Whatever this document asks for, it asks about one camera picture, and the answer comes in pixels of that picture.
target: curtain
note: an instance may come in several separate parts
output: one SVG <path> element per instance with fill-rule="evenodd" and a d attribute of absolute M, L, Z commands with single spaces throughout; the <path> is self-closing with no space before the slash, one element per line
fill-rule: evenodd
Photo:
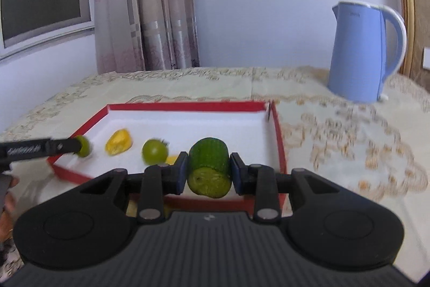
<path fill-rule="evenodd" d="M 193 0 L 95 0 L 99 73 L 199 66 Z"/>

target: green tomato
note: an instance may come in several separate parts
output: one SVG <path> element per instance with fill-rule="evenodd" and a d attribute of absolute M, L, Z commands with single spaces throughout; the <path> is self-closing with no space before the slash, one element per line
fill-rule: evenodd
<path fill-rule="evenodd" d="M 75 136 L 75 139 L 79 140 L 81 143 L 81 149 L 79 152 L 76 152 L 78 157 L 87 157 L 91 153 L 91 144 L 86 137 L 83 135 Z"/>
<path fill-rule="evenodd" d="M 169 149 L 167 143 L 158 139 L 149 139 L 142 147 L 142 159 L 148 166 L 165 163 Z"/>

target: lace tablecloth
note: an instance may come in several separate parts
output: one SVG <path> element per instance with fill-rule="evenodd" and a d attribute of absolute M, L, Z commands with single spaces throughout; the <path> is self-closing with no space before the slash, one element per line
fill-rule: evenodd
<path fill-rule="evenodd" d="M 184 69 L 91 76 L 34 109 L 0 140 L 68 137 L 108 103 L 271 100 L 278 104 L 289 170 L 304 167 L 394 211 L 405 226 L 396 267 L 419 280 L 430 269 L 430 95 L 408 78 L 385 84 L 388 101 L 357 105 L 334 96 L 327 71 Z M 16 216 L 71 189 L 45 160 L 13 165 Z M 283 213 L 291 213 L 288 200 Z M 3 277 L 21 264 L 13 244 Z"/>

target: hand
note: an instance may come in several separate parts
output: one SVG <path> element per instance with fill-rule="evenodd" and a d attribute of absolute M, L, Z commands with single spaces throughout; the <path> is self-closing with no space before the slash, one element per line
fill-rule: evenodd
<path fill-rule="evenodd" d="M 19 183 L 18 178 L 13 178 L 10 182 L 10 187 L 14 187 Z M 11 213 L 14 211 L 16 205 L 16 201 L 14 196 L 8 192 L 4 199 L 4 210 L 2 215 L 0 216 L 0 242 L 6 241 L 11 236 L 11 232 L 13 229 L 13 221 Z"/>

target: blue electric kettle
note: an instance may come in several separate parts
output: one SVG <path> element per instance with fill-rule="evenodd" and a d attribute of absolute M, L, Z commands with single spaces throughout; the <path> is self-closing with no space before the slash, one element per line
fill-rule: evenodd
<path fill-rule="evenodd" d="M 403 18 L 385 5 L 339 2 L 333 7 L 338 22 L 328 88 L 345 99 L 372 103 L 379 100 L 384 82 L 399 70 L 406 53 Z M 385 21 L 397 32 L 397 52 L 387 66 Z"/>

